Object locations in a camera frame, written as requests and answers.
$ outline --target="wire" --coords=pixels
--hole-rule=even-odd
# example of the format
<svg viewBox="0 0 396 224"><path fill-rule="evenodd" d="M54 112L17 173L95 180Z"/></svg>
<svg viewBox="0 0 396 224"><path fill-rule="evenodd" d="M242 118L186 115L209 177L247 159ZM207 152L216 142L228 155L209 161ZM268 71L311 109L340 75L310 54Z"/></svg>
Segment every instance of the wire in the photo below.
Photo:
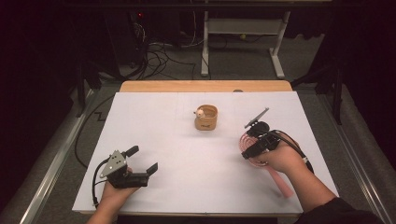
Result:
<svg viewBox="0 0 396 224"><path fill-rule="evenodd" d="M188 48L189 46L192 46L194 41L195 41L195 36L197 32L197 22L196 22L196 16L195 16L195 11L192 12L192 16L194 18L194 36L192 37L192 41L188 46L185 46L185 48Z"/></svg>
<svg viewBox="0 0 396 224"><path fill-rule="evenodd" d="M108 159L105 159L104 161L102 161L101 163L99 163L99 165L96 167L95 169L95 173L93 174L93 179L92 179L92 200L93 200L93 205L95 205L95 208L98 207L98 199L96 198L96 193L95 193L95 186L96 186L96 176L98 175L99 169L108 162Z"/></svg>
<svg viewBox="0 0 396 224"><path fill-rule="evenodd" d="M90 119L90 117L92 116L92 114L94 114L96 112L96 110L103 105L106 101L108 101L109 99L113 98L115 95L111 95L110 97L106 98L102 103L100 103L91 113L90 115L88 115L88 117L84 120L84 122L81 125L81 128L78 130L78 134L77 134L77 138L76 138L76 143L74 146L74 151L75 151L75 156L77 161L79 162L79 164L81 164L83 167L85 167L85 169L88 168L88 165L86 165L78 156L78 139L81 136L82 130L85 127L85 124L87 123L87 121Z"/></svg>
<svg viewBox="0 0 396 224"><path fill-rule="evenodd" d="M195 47L195 46L199 46L202 43L204 43L204 40L201 40L200 42L193 44L193 45L188 45L188 46L181 46L182 48L191 48L191 47Z"/></svg>
<svg viewBox="0 0 396 224"><path fill-rule="evenodd" d="M135 33L136 33L136 30L137 30L137 34L136 34L137 37L140 36L140 31L142 31L142 43L144 43L144 42L145 42L145 39L146 39L146 31L145 31L145 29L143 28L143 26L140 25L139 23L135 22L135 23L134 23L134 30L135 30Z"/></svg>
<svg viewBox="0 0 396 224"><path fill-rule="evenodd" d="M294 139L292 139L288 134L286 134L286 133L284 133L284 132L282 132L282 131L280 131L280 130L273 130L273 132L276 132L276 133L267 132L267 131L265 131L265 130L257 130L257 132L258 132L258 133L267 133L267 134L270 134L270 135L272 135L272 136L274 136L274 137L276 137L276 138L278 138L278 139L280 139L280 140L286 142L290 147L292 147L292 148L301 156L301 158L303 158L303 160L304 160L304 162L305 162L307 168L312 172L312 174L314 173L314 168L312 167L311 162L308 160L308 158L305 156L305 154L303 153L303 151L300 149L300 147L299 147L299 145L297 144L297 142L296 142ZM290 142L288 139L286 139L286 138L280 136L280 135L277 134L277 133L283 133L283 134L285 134L288 138L291 139L291 141L292 141L294 144L293 144L292 142Z"/></svg>
<svg viewBox="0 0 396 224"><path fill-rule="evenodd" d="M183 62L180 62L180 61L177 61L177 60L171 58L166 52L166 46L168 46L169 44L165 44L164 42L162 42L162 43L152 42L149 45L151 46L151 48L159 47L158 49L148 50L148 55L150 55L150 54L153 55L153 57L148 59L148 68L150 68L152 70L152 72L149 75L144 75L144 74L141 75L139 79L147 79L149 77L153 77L153 76L160 74L165 77L170 77L172 79L178 80L178 78L175 78L175 77L172 77L172 76L169 76L169 75L166 75L163 73L163 71L166 68L166 65L169 62L191 65L192 66L191 79L193 79L193 73L194 73L195 66L196 66L195 63L183 63ZM153 63L149 64L153 60L157 60L158 62L155 64L153 64Z"/></svg>
<svg viewBox="0 0 396 224"><path fill-rule="evenodd" d="M148 54L149 54L149 53L146 51L146 53L145 53L144 56L143 56L143 61L146 63L146 67L145 67L145 69L144 69L142 72L140 72L140 74L138 74L138 77L137 77L136 80L142 80L143 75L145 75L146 69L147 69L148 66L149 66Z"/></svg>
<svg viewBox="0 0 396 224"><path fill-rule="evenodd" d="M100 184L100 183L106 182L106 181L107 181L107 180L102 180L102 181L96 182L96 183L95 183L95 186L98 185L98 184Z"/></svg>

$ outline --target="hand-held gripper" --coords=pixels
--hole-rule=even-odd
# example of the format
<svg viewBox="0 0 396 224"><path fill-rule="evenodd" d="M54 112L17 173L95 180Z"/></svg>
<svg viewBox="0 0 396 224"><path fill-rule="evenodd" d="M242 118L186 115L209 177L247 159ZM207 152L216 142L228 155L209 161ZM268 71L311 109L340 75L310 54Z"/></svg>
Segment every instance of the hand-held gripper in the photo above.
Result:
<svg viewBox="0 0 396 224"><path fill-rule="evenodd" d="M243 150L242 156L245 158L245 160L259 156L263 152L268 152L270 150L276 149L277 145L279 144L279 141L282 140L282 141L286 142L289 146L291 146L297 153L300 154L301 158L304 160L304 163L306 164L308 169L312 173L314 173L314 169L311 165L311 162L308 160L308 158L305 156L305 154L301 151L298 144L290 136L289 136L289 138L291 139L291 141L294 144L279 135L279 133L283 133L283 134L287 135L286 133L278 131L278 130L270 131L270 127L267 123L265 123L263 121L259 121L259 119L268 110L269 110L268 107L265 108L264 111L262 111L256 118L251 120L245 126L245 128L250 127L250 129L248 131L246 131L246 134L249 137L256 138L257 142L255 142L253 145L251 145L250 147Z"/></svg>
<svg viewBox="0 0 396 224"><path fill-rule="evenodd" d="M139 150L134 146L126 152L115 150L107 159L107 165L100 174L101 178L107 177L108 182L116 189L146 187L149 177L158 170L158 162L149 167L145 173L133 173L128 171L126 157L131 157Z"/></svg>

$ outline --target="forearm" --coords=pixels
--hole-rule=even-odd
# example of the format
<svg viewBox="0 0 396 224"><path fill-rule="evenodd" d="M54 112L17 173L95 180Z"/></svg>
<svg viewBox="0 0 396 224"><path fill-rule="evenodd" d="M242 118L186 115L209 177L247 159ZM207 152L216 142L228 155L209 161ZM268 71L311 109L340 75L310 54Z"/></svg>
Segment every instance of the forearm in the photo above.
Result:
<svg viewBox="0 0 396 224"><path fill-rule="evenodd" d="M306 167L292 169L287 172L286 175L296 191L304 212L309 212L336 197L335 194L314 174L306 169Z"/></svg>
<svg viewBox="0 0 396 224"><path fill-rule="evenodd" d="M106 210L96 210L96 212L91 216L87 224L111 224L117 213L108 212Z"/></svg>
<svg viewBox="0 0 396 224"><path fill-rule="evenodd" d="M106 200L99 203L95 213L88 221L89 224L110 224L117 218L120 208L115 206L112 201Z"/></svg>

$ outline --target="white table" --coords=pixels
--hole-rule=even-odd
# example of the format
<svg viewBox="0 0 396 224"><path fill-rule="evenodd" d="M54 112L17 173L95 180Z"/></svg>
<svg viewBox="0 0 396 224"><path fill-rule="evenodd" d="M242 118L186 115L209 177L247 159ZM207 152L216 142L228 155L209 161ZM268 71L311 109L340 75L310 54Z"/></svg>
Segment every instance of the white table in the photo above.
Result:
<svg viewBox="0 0 396 224"><path fill-rule="evenodd" d="M214 131L194 128L193 111L204 104L219 110ZM96 166L115 149L138 145L140 151L127 159L128 165L140 173L158 162L159 170L121 208L122 214L297 216L303 210L296 195L284 198L268 172L245 161L238 149L244 126L265 107L270 110L261 120L298 141L317 177L336 192L296 92L120 92L73 210L92 213ZM96 187L99 199L102 189Z"/></svg>

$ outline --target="wooden cup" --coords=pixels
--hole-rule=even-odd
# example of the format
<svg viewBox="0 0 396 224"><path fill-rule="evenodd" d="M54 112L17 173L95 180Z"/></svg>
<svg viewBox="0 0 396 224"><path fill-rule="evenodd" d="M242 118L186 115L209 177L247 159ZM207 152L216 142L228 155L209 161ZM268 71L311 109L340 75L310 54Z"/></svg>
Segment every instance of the wooden cup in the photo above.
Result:
<svg viewBox="0 0 396 224"><path fill-rule="evenodd" d="M195 118L195 128L200 131L212 131L218 121L218 109L213 105L200 105L197 110L204 110L203 117Z"/></svg>

